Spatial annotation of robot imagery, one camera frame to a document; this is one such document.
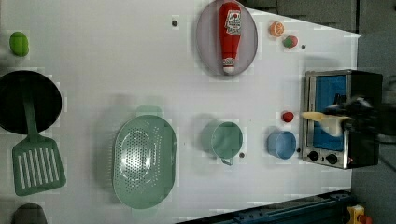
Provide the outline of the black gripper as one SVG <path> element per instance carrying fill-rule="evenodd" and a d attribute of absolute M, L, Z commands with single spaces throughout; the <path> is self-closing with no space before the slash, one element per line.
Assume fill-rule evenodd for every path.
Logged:
<path fill-rule="evenodd" d="M 364 97 L 355 97 L 341 105 L 326 107 L 325 114 L 346 117 L 341 122 L 341 127 L 352 133 L 390 136 L 396 133 L 395 105 L 372 105 Z"/>

